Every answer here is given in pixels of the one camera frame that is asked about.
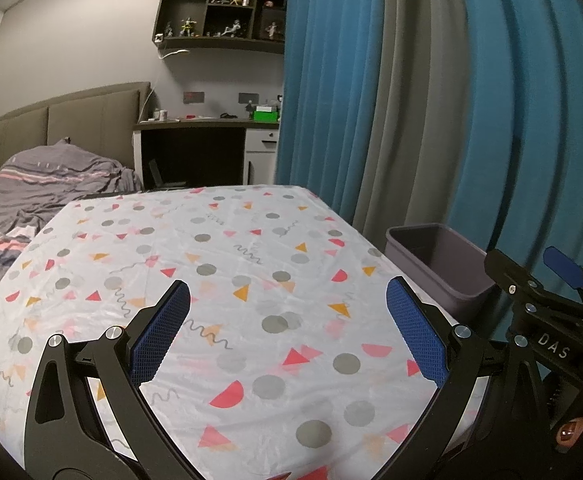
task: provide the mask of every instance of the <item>curtain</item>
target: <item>curtain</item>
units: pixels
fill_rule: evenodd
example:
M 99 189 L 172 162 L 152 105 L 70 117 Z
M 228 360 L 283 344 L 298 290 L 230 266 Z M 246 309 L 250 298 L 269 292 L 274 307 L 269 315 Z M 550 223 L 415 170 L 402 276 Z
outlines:
M 276 182 L 351 221 L 374 117 L 383 0 L 289 0 Z
M 448 222 L 549 289 L 555 245 L 583 265 L 583 2 L 466 0 L 471 105 Z M 508 302 L 487 313 L 503 336 Z
M 469 52 L 463 0 L 385 0 L 380 80 L 353 225 L 443 221 L 465 138 Z

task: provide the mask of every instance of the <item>desk top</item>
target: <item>desk top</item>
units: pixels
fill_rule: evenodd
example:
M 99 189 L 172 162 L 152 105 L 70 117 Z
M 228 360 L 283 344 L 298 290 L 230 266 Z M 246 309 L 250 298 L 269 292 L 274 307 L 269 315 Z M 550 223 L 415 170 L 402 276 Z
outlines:
M 280 123 L 264 123 L 249 119 L 183 119 L 181 121 L 144 121 L 134 130 L 168 130 L 173 128 L 245 128 L 253 130 L 278 130 Z

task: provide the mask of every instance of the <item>desk leg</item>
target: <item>desk leg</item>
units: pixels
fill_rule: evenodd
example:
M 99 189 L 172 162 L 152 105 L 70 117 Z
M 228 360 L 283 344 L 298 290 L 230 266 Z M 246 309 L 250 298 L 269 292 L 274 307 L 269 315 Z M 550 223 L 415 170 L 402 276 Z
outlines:
M 134 147 L 134 171 L 140 178 L 140 183 L 144 186 L 142 180 L 142 144 L 140 143 L 140 131 L 135 131 L 132 135 L 132 145 Z

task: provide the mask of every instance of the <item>black wall-mounted shelf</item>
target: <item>black wall-mounted shelf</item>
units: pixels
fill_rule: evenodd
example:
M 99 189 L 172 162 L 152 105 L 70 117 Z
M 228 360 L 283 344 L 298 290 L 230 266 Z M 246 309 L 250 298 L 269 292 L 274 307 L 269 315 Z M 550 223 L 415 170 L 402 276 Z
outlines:
M 287 0 L 249 0 L 248 6 L 211 3 L 212 0 L 160 0 L 156 13 L 152 41 L 159 49 L 173 48 L 233 48 L 257 50 L 283 54 Z M 271 2 L 273 7 L 265 7 Z M 179 36 L 185 20 L 196 22 L 192 36 Z M 232 38 L 223 33 L 232 27 L 235 20 L 240 30 Z M 276 22 L 275 34 L 270 38 L 267 31 Z M 168 23 L 173 36 L 166 37 Z M 155 41 L 157 34 L 163 34 L 162 41 Z

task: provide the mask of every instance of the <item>gray curtain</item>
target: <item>gray curtain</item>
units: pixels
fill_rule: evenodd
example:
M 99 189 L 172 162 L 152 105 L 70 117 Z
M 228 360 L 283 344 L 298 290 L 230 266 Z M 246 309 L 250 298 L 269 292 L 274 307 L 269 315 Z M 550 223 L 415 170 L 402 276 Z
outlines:
M 391 226 L 442 222 L 465 142 L 464 0 L 385 0 L 380 80 L 353 225 L 377 248 Z

